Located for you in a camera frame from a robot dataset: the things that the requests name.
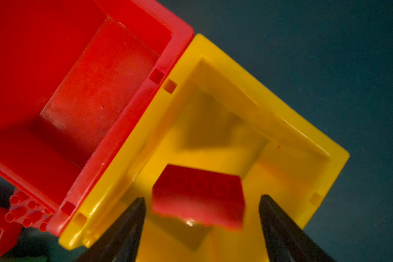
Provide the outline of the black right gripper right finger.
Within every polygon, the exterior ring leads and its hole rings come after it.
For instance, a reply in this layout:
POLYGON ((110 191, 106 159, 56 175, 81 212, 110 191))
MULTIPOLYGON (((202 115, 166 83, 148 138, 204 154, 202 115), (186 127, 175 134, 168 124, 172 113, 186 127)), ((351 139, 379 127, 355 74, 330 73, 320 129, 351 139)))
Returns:
POLYGON ((271 262, 333 262, 270 197, 262 195, 259 216, 271 262))

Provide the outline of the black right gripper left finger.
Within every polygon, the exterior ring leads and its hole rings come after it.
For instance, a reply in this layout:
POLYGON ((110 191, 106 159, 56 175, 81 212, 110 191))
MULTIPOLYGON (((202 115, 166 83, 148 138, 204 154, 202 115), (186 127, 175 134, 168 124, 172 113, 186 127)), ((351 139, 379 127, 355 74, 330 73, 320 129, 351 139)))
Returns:
POLYGON ((77 262, 135 262, 146 217, 144 198, 137 198, 77 262))

